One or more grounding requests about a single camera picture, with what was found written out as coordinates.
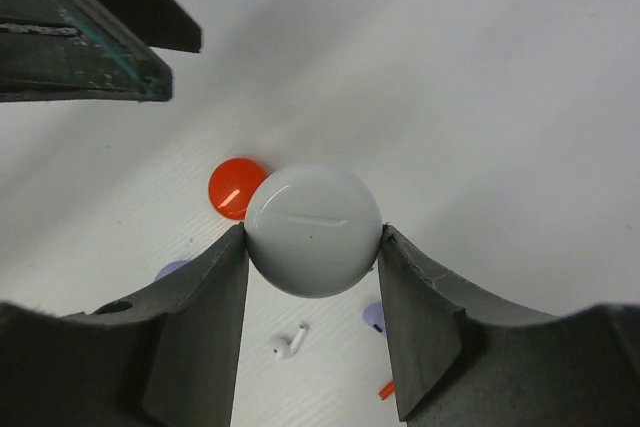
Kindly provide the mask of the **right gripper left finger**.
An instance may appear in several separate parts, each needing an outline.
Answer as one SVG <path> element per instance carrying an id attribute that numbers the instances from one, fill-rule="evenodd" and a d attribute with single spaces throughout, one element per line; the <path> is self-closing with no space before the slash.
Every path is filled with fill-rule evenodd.
<path id="1" fill-rule="evenodd" d="M 5 426 L 226 426 L 248 286 L 242 225 L 91 314 L 1 306 Z"/>

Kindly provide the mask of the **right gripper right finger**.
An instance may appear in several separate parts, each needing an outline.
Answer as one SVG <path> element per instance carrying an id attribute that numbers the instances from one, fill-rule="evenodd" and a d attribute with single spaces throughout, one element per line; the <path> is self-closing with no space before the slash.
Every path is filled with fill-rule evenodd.
<path id="1" fill-rule="evenodd" d="M 378 272 L 409 426 L 635 426 L 639 309 L 553 316 L 492 294 L 385 226 Z"/>

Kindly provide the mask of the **white round charging case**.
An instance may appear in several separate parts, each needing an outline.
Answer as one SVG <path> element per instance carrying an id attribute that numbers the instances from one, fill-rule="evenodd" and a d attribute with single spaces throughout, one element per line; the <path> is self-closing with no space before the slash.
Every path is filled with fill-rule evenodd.
<path id="1" fill-rule="evenodd" d="M 249 257 L 263 278 L 297 297 L 325 298 L 360 282 L 378 256 L 378 204 L 354 173 L 294 165 L 256 190 L 244 220 Z"/>

